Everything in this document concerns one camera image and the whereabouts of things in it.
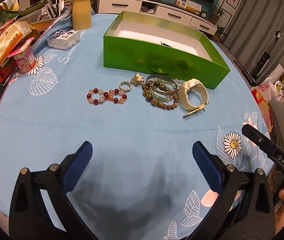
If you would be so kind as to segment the silver bangle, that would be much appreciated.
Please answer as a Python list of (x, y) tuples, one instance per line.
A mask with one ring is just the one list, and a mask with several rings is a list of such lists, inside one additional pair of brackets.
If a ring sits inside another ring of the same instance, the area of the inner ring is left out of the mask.
[(147, 77), (146, 82), (154, 92), (161, 95), (171, 96), (178, 90), (177, 83), (164, 75), (152, 74)]

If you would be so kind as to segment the gold flower brooch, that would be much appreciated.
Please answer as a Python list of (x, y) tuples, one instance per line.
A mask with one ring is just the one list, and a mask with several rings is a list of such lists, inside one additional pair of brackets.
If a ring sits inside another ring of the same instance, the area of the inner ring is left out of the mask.
[(130, 80), (130, 84), (135, 86), (141, 86), (144, 83), (144, 78), (139, 73), (135, 73), (134, 76)]

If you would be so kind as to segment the green cardboard box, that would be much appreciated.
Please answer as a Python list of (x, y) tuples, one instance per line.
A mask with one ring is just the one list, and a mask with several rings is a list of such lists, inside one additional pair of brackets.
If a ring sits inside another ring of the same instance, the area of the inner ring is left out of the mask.
[(185, 81), (195, 78), (209, 89), (215, 89), (230, 72), (204, 33), (128, 11), (118, 15), (103, 35), (103, 65)]

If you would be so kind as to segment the small alarm clock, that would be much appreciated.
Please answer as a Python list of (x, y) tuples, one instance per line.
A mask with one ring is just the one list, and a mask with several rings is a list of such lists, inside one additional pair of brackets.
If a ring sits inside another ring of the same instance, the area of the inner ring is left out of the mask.
[(205, 18), (207, 16), (207, 13), (205, 11), (200, 12), (200, 17)]

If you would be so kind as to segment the red and yellow shopping bag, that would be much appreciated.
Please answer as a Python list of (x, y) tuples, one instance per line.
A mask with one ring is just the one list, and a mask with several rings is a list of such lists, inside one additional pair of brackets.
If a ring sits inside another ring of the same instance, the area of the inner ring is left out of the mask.
[(273, 120), (269, 102), (275, 100), (284, 104), (284, 84), (273, 77), (267, 77), (261, 85), (253, 87), (251, 93), (258, 104), (268, 132), (270, 133), (273, 129)]

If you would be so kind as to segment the white tissue pack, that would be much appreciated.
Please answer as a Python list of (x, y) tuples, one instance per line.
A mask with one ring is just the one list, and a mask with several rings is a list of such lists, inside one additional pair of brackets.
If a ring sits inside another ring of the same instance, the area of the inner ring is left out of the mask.
[(78, 30), (58, 30), (47, 38), (48, 46), (55, 49), (69, 50), (81, 40)]

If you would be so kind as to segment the potted plant on floor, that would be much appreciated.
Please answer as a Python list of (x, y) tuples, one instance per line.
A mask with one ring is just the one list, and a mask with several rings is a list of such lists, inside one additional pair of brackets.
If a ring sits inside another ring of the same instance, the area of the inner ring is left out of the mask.
[(214, 35), (212, 35), (212, 39), (214, 41), (217, 41), (217, 42), (221, 42), (223, 41), (225, 38), (227, 38), (227, 35), (226, 33), (224, 33), (224, 30), (225, 30), (225, 27), (220, 27), (218, 26), (216, 32)]

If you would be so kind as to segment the blue floral tablecloth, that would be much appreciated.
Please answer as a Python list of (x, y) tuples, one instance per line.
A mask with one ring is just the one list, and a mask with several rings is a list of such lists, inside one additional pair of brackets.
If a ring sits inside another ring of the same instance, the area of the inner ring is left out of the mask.
[(134, 75), (103, 65), (103, 35), (114, 19), (94, 15), (70, 50), (41, 38), (35, 54), (44, 66), (10, 81), (0, 102), (0, 210), (9, 213), (22, 168), (45, 170), (89, 141), (93, 157), (68, 198), (90, 230), (99, 239), (181, 239), (210, 209), (201, 203), (209, 186), (193, 143), (241, 171), (269, 172), (272, 161), (241, 132), (244, 124), (267, 128), (231, 62), (229, 74), (209, 90), (209, 104), (190, 116), (181, 107), (153, 107), (140, 87), (123, 104), (90, 104), (89, 90), (115, 89)]

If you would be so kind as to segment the white and yellow router box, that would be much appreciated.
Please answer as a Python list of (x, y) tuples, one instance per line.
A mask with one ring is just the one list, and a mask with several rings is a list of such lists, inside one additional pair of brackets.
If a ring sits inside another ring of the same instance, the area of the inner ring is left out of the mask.
[(202, 6), (198, 3), (195, 3), (193, 1), (189, 1), (189, 0), (186, 0), (186, 1), (182, 1), (182, 0), (177, 0), (175, 5), (181, 7), (181, 8), (184, 8), (188, 11), (191, 11), (195, 14), (200, 14), (202, 12)]

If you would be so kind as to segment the yellow bottle with brown lid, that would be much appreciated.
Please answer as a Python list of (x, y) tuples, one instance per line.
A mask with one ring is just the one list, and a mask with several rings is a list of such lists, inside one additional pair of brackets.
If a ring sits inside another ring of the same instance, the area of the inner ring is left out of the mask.
[(92, 7), (90, 0), (73, 0), (72, 23), (74, 30), (91, 27)]

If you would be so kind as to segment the white wrist watch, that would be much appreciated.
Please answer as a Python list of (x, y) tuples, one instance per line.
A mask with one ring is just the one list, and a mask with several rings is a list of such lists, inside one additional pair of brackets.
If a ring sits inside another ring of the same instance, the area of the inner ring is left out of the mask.
[(184, 81), (179, 86), (178, 98), (181, 107), (186, 110), (184, 118), (205, 111), (205, 107), (209, 104), (207, 89), (198, 79)]

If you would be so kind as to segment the pink yogurt cup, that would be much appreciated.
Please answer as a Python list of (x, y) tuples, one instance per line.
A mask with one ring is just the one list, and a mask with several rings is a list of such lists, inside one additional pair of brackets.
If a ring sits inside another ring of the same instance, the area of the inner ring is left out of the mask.
[(7, 57), (13, 57), (20, 72), (27, 73), (35, 66), (35, 56), (31, 49), (34, 37), (19, 42)]

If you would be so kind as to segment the white TV cabinet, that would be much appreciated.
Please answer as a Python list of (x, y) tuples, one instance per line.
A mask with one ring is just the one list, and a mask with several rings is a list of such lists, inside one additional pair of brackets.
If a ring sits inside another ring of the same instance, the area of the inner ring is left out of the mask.
[(199, 16), (172, 5), (149, 0), (99, 0), (98, 13), (120, 14), (122, 11), (142, 12), (142, 7), (153, 9), (151, 15), (192, 27), (214, 35), (218, 27)]

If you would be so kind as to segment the yellow snack bag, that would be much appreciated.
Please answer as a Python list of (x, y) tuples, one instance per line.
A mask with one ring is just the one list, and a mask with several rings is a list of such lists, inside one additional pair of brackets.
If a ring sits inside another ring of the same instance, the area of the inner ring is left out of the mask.
[(15, 46), (31, 32), (32, 29), (27, 22), (18, 21), (0, 35), (0, 67)]

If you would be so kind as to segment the potted plant on cabinet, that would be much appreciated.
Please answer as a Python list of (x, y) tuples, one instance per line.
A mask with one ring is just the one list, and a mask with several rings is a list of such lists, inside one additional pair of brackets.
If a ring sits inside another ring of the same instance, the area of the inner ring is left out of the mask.
[(224, 9), (218, 3), (213, 3), (211, 6), (211, 14), (208, 21), (212, 24), (215, 24), (218, 19), (223, 18), (224, 15)]

